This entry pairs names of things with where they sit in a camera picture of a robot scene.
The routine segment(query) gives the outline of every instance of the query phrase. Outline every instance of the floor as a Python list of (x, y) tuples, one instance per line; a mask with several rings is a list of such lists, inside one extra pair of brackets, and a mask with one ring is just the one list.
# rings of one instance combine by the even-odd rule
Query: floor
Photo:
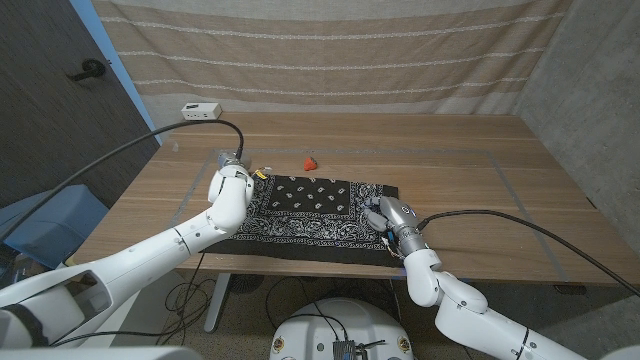
[[(192, 272), (184, 271), (181, 275), (190, 279)], [(202, 272), (195, 282), (215, 277)], [(248, 294), (230, 293), (218, 330), (213, 334), (205, 333), (203, 329), (204, 316), (191, 326), (186, 332), (185, 346), (188, 346), (204, 359), (267, 359), (274, 328), (270, 325), (265, 311), (265, 298), (269, 289), (281, 277), (265, 277), (260, 287)], [(364, 296), (369, 302), (393, 312), (388, 304), (388, 297), (384, 296), (380, 285), (366, 279), (333, 279), (312, 278), (304, 282), (305, 289), (312, 299), (318, 299), (323, 294), (347, 285), (349, 288), (359, 288), (354, 296)], [(411, 302), (408, 296), (406, 282), (393, 282), (398, 297), (401, 324), (412, 341), (416, 359), (490, 359), (474, 350), (469, 355), (464, 348), (439, 333), (434, 325), (437, 309), (425, 309)], [(596, 308), (606, 308), (628, 294), (619, 288), (588, 288), (585, 295), (562, 295), (552, 286), (546, 285), (510, 285), (510, 284), (473, 284), (488, 298), (491, 307), (513, 320), (529, 325), (533, 329), (560, 341), (565, 346), (588, 358), (600, 358), (603, 354), (622, 346), (639, 343), (640, 315), (637, 311), (622, 313), (618, 321), (626, 321), (632, 329), (625, 339), (607, 337), (606, 325), (604, 329), (591, 326), (601, 323), (615, 325), (608, 319), (591, 319), (589, 314)], [(203, 285), (203, 289), (211, 294), (213, 282)], [(197, 309), (203, 303), (202, 296), (194, 296), (186, 312)], [(306, 305), (304, 293), (296, 281), (285, 281), (273, 289), (270, 297), (269, 309), (276, 324), (285, 317)], [(178, 317), (172, 315), (168, 323)], [(576, 336), (573, 329), (582, 329)], [(182, 334), (170, 339), (168, 344), (179, 345)]]

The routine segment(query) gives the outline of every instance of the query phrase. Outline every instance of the small red block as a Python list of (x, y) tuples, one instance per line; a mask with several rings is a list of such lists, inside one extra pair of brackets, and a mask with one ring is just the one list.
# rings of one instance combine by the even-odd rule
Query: small red block
[(304, 160), (304, 171), (315, 170), (317, 168), (318, 163), (312, 157), (308, 157)]

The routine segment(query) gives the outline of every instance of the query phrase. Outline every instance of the white electrical outlet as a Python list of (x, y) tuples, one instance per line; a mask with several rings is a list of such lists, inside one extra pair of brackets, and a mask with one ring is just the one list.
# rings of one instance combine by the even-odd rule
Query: white electrical outlet
[(215, 120), (222, 109), (218, 103), (187, 103), (180, 111), (185, 120)]

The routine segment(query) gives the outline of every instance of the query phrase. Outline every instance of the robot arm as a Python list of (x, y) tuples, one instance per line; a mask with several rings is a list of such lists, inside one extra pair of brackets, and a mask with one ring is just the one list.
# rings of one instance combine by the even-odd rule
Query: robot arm
[[(0, 347), (48, 346), (95, 332), (138, 290), (235, 234), (246, 217), (254, 184), (239, 161), (224, 154), (221, 158), (224, 163), (209, 188), (213, 205), (202, 213), (104, 259), (49, 271), (2, 289)], [(72, 280), (83, 277), (92, 285), (74, 289)]]
[(417, 305), (438, 305), (436, 327), (451, 340), (498, 359), (584, 359), (552, 340), (488, 307), (474, 287), (447, 272), (435, 272), (440, 259), (416, 229), (415, 212), (396, 198), (371, 198), (367, 207), (379, 206), (383, 215), (366, 209), (369, 224), (378, 231), (393, 231), (404, 255), (407, 285)]

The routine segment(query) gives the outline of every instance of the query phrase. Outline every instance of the wooden table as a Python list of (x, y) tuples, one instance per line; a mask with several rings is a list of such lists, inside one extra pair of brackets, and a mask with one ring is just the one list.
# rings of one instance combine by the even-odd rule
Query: wooden table
[[(397, 186), (419, 216), (492, 209), (534, 221), (632, 283), (640, 261), (527, 126), (513, 116), (223, 113), (245, 135), (253, 168)], [(235, 149), (219, 125), (175, 130), (76, 253), (96, 260), (209, 206), (217, 152)], [(305, 172), (313, 156), (317, 170)], [(424, 231), (443, 270), (473, 280), (608, 284), (613, 280), (552, 239), (504, 219), (438, 219)], [(192, 257), (181, 265), (194, 268)], [(220, 272), (402, 277), (402, 269), (260, 256), (205, 256)]]

